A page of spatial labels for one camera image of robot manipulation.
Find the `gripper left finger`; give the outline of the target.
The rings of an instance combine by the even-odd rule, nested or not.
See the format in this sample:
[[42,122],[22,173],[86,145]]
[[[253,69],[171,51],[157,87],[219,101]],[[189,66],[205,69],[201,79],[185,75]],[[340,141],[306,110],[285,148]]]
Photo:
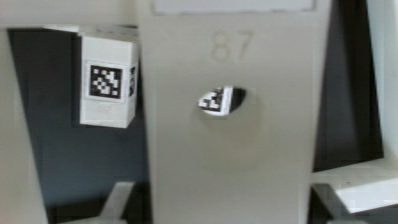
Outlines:
[[123,212],[129,204],[134,187],[134,182],[118,182],[109,194],[100,215],[63,222],[61,224],[129,224],[129,221],[123,219]]

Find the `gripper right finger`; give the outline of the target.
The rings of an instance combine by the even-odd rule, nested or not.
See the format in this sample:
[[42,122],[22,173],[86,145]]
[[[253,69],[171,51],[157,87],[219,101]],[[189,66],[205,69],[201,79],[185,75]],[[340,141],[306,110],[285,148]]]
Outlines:
[[328,183],[315,183],[313,190],[331,214],[328,224],[368,224],[368,222],[349,212],[333,186]]

